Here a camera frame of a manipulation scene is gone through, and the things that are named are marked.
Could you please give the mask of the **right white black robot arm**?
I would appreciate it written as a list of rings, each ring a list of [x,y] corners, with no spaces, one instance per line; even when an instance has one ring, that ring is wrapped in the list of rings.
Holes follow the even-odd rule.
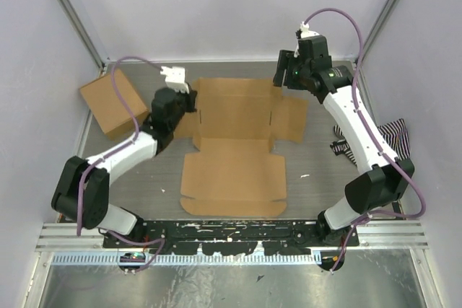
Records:
[[[346,66],[334,66],[324,36],[311,30],[296,32],[295,50],[279,52],[273,84],[307,90],[331,114],[348,143],[359,172],[348,183],[344,197],[318,214],[319,241],[334,246],[359,217],[399,200],[414,174],[410,159],[400,159],[387,144],[353,87]]]

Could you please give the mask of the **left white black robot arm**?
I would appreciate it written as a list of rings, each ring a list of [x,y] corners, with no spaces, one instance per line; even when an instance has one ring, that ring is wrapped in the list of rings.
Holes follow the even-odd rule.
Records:
[[[86,159],[73,156],[66,161],[51,208],[75,221],[79,230],[99,229],[130,248],[148,246],[143,218],[112,205],[110,186],[136,165],[167,148],[183,116],[196,112],[197,95],[194,89],[158,89],[151,113],[131,137],[98,155]]]

